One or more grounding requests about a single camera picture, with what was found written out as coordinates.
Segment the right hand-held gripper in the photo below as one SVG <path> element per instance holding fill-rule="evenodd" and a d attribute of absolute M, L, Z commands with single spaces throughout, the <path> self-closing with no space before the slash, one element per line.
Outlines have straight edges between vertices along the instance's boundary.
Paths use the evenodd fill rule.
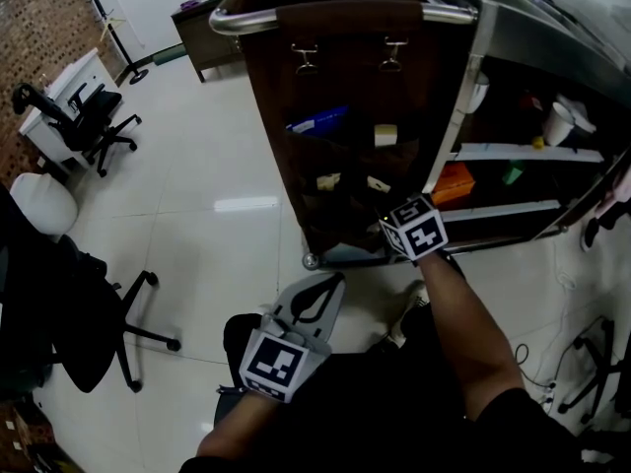
<path fill-rule="evenodd" d="M 427 195 L 404 197 L 389 192 L 375 208 L 385 241 L 410 261 L 441 249 L 449 241 L 442 216 Z"/>

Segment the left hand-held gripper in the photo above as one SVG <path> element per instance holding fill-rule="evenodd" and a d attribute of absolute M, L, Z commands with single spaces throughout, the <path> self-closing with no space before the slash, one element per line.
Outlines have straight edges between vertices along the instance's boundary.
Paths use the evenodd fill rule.
<path fill-rule="evenodd" d="M 308 276 L 282 291 L 252 330 L 239 374 L 248 390 L 289 403 L 331 355 L 343 296 L 339 272 Z"/>

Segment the person's left forearm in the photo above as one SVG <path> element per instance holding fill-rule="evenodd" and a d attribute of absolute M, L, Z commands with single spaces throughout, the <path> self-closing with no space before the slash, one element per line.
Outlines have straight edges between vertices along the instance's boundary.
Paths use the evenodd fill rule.
<path fill-rule="evenodd" d="M 231 412 L 201 441 L 197 457 L 237 460 L 272 421 L 281 403 L 250 391 Z"/>

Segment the person's right forearm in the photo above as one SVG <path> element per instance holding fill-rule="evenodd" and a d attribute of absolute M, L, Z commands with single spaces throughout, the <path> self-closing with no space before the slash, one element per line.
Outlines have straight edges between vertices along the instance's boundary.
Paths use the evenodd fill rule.
<path fill-rule="evenodd" d="M 465 415 L 475 421 L 497 396 L 524 387 L 521 371 L 504 332 L 464 277 L 435 252 L 419 259 L 418 267 Z"/>

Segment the brown fabric cart bag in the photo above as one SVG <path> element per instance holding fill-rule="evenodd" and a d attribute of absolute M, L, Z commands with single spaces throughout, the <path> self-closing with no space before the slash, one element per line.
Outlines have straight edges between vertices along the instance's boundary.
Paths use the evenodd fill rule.
<path fill-rule="evenodd" d="M 359 172 L 409 183 L 417 193 L 443 142 L 475 28 L 427 21 L 423 0 L 237 0 L 236 14 L 273 10 L 274 30 L 241 39 L 245 63 L 267 137 L 309 250 L 340 243 L 380 249 L 379 237 L 354 231 L 349 184 Z M 409 39 L 398 73 L 379 71 L 385 37 Z M 316 74 L 298 76 L 302 57 L 291 44 L 316 44 Z M 349 110 L 336 132 L 313 137 L 290 123 L 338 106 Z M 374 146 L 374 126 L 397 126 L 397 143 Z M 316 179 L 340 172 L 333 191 Z"/>

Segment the orange box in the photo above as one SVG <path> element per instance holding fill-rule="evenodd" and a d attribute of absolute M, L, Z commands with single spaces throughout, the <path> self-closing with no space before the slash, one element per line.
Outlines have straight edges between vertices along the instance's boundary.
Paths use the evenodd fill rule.
<path fill-rule="evenodd" d="M 436 206 L 453 202 L 470 194 L 475 180 L 463 162 L 446 164 L 431 193 Z"/>

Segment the green small box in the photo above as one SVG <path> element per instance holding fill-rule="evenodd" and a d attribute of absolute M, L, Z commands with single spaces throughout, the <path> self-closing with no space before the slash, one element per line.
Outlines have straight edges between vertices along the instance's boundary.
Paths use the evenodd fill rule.
<path fill-rule="evenodd" d="M 509 161 L 502 176 L 503 184 L 506 186 L 514 184 L 521 177 L 525 168 L 526 164 L 523 161 Z"/>

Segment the person's black clothing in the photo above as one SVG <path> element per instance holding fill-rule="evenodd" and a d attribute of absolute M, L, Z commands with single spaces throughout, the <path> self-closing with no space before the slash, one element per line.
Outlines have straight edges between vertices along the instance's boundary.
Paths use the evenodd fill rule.
<path fill-rule="evenodd" d="M 330 358 L 244 457 L 179 473 L 582 473 L 578 440 L 523 389 L 465 415 L 429 306 L 402 329 L 396 351 Z"/>

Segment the metal hook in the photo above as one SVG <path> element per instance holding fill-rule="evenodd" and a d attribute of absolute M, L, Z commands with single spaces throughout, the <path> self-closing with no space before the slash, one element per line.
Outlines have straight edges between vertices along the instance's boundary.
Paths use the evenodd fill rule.
<path fill-rule="evenodd" d="M 398 53 L 401 47 L 406 46 L 409 43 L 409 39 L 403 40 L 392 39 L 389 36 L 385 37 L 385 46 L 388 48 L 387 58 L 379 65 L 380 72 L 386 73 L 398 73 L 402 70 L 402 64 L 398 59 Z"/>
<path fill-rule="evenodd" d="M 298 65 L 295 70 L 295 73 L 298 76 L 305 76 L 317 73 L 318 67 L 313 63 L 313 57 L 318 53 L 318 46 L 316 44 L 303 47 L 296 43 L 292 43 L 291 50 L 294 53 L 298 53 L 302 57 L 302 63 Z"/>

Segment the black chair base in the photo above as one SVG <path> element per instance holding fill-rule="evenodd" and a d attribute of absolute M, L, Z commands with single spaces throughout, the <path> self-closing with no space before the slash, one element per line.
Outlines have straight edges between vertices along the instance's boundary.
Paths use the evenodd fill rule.
<path fill-rule="evenodd" d="M 592 408 L 581 418 L 581 423 L 586 425 L 596 415 L 607 381 L 611 375 L 618 374 L 618 385 L 613 396 L 614 410 L 625 419 L 631 419 L 631 333 L 629 334 L 625 355 L 616 363 L 612 361 L 614 343 L 615 322 L 604 318 L 600 321 L 600 329 L 603 333 L 603 351 L 584 333 L 578 335 L 571 348 L 574 350 L 585 349 L 594 362 L 596 371 L 587 385 L 570 401 L 561 402 L 557 412 L 561 415 L 575 408 L 592 392 L 595 394 Z"/>

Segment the large black office chair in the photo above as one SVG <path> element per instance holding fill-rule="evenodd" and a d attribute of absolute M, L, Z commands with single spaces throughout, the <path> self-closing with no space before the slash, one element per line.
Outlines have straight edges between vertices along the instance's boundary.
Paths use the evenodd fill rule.
<path fill-rule="evenodd" d="M 69 236 L 52 240 L 26 218 L 0 184 L 0 395 L 43 386 L 50 367 L 62 366 L 75 386 L 93 391 L 112 362 L 139 392 L 124 336 L 157 341 L 177 352 L 178 339 L 134 326 L 127 315 L 144 285 L 158 276 L 143 270 L 125 295 L 106 277 L 104 261 L 81 251 Z"/>

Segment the white round stool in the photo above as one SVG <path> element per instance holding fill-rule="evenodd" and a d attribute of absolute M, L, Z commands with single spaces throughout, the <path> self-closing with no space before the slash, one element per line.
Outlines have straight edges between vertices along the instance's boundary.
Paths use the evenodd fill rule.
<path fill-rule="evenodd" d="M 76 200 L 49 173 L 20 174 L 10 188 L 10 194 L 29 222 L 46 236 L 65 235 L 77 220 Z"/>

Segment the black mesh office chair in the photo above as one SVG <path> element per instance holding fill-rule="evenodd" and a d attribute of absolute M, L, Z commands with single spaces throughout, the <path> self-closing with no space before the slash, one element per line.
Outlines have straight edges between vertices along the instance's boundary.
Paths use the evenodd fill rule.
<path fill-rule="evenodd" d="M 131 122 L 141 124 L 142 119 L 137 114 L 132 114 L 120 124 L 112 126 L 110 115 L 122 101 L 122 95 L 107 92 L 105 85 L 99 84 L 82 101 L 80 94 L 86 87 L 87 84 L 83 83 L 69 99 L 70 107 L 78 110 L 74 118 L 66 114 L 53 99 L 28 83 L 15 86 L 11 101 L 13 110 L 18 115 L 23 114 L 28 106 L 39 109 L 49 119 L 48 125 L 60 134 L 72 152 L 83 154 L 89 151 L 86 160 L 90 165 L 95 162 L 95 156 L 99 155 L 97 172 L 100 177 L 105 177 L 107 170 L 104 162 L 108 149 L 114 143 L 122 143 L 135 152 L 136 142 L 131 138 L 121 136 L 120 132 Z"/>

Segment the stacked cardboard boxes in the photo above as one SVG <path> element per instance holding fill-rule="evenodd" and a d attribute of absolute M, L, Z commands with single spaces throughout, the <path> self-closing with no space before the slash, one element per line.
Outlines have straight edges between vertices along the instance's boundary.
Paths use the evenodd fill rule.
<path fill-rule="evenodd" d="M 31 401 L 0 403 L 0 473 L 85 473 Z"/>

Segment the white desk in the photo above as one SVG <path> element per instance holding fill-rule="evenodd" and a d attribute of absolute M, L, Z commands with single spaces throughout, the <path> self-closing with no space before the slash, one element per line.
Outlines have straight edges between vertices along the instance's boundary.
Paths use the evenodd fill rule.
<path fill-rule="evenodd" d="M 106 91 L 118 93 L 118 86 L 109 75 L 94 48 L 79 60 L 65 67 L 62 73 L 50 84 L 45 93 L 71 119 L 75 119 L 77 111 L 69 104 L 70 97 L 83 85 L 86 88 L 80 93 L 84 101 L 100 84 Z M 49 118 L 38 108 L 30 106 L 26 110 L 26 119 L 19 129 L 19 133 L 27 137 L 39 149 L 43 157 L 55 164 L 66 174 L 70 173 L 64 163 L 68 160 L 75 162 L 84 169 L 89 164 L 77 152 L 73 152 L 65 144 L 59 132 L 48 125 Z"/>

